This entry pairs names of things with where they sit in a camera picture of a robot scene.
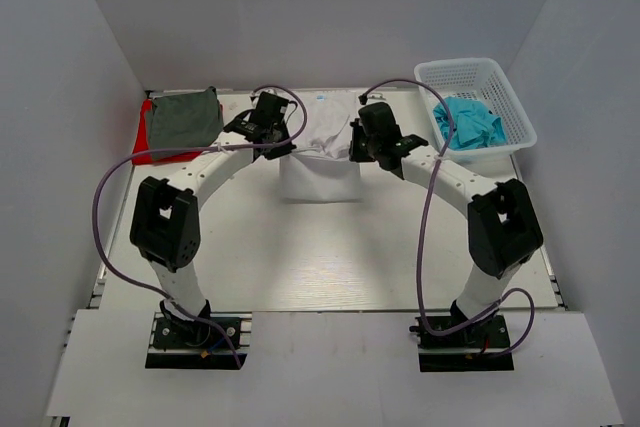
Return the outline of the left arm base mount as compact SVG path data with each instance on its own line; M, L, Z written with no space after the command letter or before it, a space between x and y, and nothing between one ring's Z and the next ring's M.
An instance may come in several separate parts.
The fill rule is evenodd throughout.
M156 312L151 324L146 369L164 370L239 370L250 347L250 313L211 313L230 339L233 348L214 327L196 322L195 326L169 319Z

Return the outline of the white t shirt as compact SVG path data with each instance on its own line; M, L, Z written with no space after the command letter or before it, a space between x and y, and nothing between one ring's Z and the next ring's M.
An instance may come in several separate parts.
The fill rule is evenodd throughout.
M279 159L281 197L301 203L360 200L360 166L349 160L356 94L334 90L300 92L298 96L307 114L296 110L287 122L300 135L294 140L296 149Z

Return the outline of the blue t shirt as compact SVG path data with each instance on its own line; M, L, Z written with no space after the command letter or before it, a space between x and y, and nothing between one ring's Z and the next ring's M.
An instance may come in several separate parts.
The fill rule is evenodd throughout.
M449 111L439 103L434 119L448 148L456 151L503 146L507 143L502 119L478 100L446 97Z

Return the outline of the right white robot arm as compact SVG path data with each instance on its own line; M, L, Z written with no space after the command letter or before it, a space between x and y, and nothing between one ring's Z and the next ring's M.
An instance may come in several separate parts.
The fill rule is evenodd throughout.
M511 178L497 182L446 159L415 134L403 135L391 107L364 102L351 123L349 159L377 163L399 179L424 187L426 197L446 201L467 221L473 265L466 284L450 308L451 324L437 331L426 319L423 329L472 346L488 332L485 318L504 301L520 267L541 248L543 234L528 190Z

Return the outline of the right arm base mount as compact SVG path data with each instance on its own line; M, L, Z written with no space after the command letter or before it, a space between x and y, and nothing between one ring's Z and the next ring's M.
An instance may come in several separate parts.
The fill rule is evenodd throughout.
M419 368L422 373L509 372L514 370L511 353L501 354L511 346L506 321L495 315L479 324L449 336L428 333L419 317L409 332L418 343Z

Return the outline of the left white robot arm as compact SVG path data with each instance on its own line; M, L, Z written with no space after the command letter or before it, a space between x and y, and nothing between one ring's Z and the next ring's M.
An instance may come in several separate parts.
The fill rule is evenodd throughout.
M211 308L198 283L194 259L201 244L201 207L234 174L263 157L293 152L285 120L290 105L306 126L307 112L295 94L281 97L263 90L254 107L236 115L203 152L164 178L149 176L139 185L130 242L153 269L164 299L162 314L188 345L199 346L211 334Z

